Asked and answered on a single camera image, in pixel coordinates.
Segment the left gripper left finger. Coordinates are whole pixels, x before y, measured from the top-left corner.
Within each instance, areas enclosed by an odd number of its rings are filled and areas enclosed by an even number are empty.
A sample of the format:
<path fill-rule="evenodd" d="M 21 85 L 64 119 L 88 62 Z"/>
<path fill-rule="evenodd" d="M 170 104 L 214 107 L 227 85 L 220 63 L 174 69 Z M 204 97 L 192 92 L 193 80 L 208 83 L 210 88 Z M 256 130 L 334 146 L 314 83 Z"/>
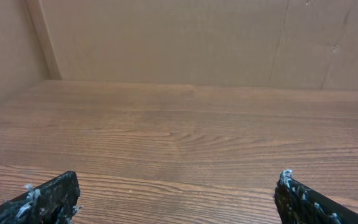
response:
<path fill-rule="evenodd" d="M 67 224 L 79 212 L 80 187 L 74 171 L 67 171 L 0 205 L 0 224 Z"/>

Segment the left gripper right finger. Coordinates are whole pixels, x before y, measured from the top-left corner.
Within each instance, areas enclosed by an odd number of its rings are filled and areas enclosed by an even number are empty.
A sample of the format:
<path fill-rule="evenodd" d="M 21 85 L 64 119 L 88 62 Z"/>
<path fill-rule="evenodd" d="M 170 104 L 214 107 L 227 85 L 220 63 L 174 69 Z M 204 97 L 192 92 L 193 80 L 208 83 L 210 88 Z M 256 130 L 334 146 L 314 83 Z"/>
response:
<path fill-rule="evenodd" d="M 358 224 L 358 213 L 327 198 L 283 170 L 274 193 L 282 224 Z"/>

